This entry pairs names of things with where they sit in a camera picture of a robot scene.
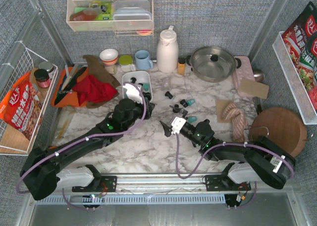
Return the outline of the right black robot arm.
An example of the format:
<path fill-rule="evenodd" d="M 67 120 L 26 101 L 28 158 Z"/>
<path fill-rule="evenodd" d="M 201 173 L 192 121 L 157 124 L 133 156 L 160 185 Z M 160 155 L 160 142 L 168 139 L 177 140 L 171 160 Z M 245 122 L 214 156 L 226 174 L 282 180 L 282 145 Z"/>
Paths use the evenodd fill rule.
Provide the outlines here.
<path fill-rule="evenodd" d="M 160 123 L 166 137 L 182 135 L 198 147 L 202 160 L 231 161 L 226 176 L 236 184 L 261 180 L 282 189 L 294 177 L 295 159 L 265 136 L 244 143 L 225 142 L 214 137 L 208 119 L 195 126 L 181 117 L 175 117 L 171 125 Z"/>

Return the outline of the white storage basket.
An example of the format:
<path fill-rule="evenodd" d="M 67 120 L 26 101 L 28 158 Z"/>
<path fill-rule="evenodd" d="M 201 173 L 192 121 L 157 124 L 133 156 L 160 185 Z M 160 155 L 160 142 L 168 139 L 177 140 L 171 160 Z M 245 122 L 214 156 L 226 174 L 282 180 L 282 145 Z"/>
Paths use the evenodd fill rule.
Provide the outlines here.
<path fill-rule="evenodd" d="M 132 71 L 123 75 L 122 84 L 124 82 L 131 82 L 133 84 L 143 87 L 143 92 L 147 95 L 149 101 L 153 100 L 153 92 L 151 86 L 150 75 L 146 71 Z"/>

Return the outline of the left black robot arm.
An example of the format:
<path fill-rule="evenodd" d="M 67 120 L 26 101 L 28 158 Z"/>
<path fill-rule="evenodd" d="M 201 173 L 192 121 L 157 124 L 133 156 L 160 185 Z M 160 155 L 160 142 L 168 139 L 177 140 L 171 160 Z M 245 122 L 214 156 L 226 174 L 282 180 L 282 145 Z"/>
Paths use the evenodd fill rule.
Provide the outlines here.
<path fill-rule="evenodd" d="M 149 100 L 139 104 L 122 99 L 104 120 L 86 134 L 55 148 L 34 148 L 29 154 L 20 176 L 35 200 L 51 195 L 61 181 L 58 177 L 66 166 L 84 155 L 106 147 L 123 137 L 143 119 L 149 119 L 155 105 Z"/>

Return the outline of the red cloth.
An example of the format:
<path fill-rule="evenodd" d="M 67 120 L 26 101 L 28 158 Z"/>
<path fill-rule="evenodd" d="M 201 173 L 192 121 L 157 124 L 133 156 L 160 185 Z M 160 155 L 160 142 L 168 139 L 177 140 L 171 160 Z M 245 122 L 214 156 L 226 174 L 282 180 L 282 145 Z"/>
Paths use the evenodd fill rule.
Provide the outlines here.
<path fill-rule="evenodd" d="M 77 93 L 80 105 L 84 102 L 107 102 L 118 94 L 118 91 L 109 83 L 101 82 L 90 74 L 77 83 L 72 90 Z"/>

